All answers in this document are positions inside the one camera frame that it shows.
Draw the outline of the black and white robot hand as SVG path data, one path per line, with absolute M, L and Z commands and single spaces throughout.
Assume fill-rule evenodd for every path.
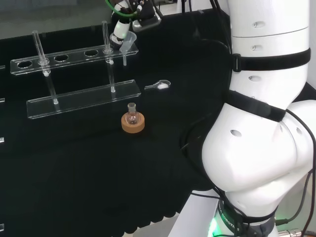
M 110 42 L 115 49 L 121 47 L 127 32 L 140 32 L 159 23 L 151 0 L 113 0 L 111 6 L 113 34 Z

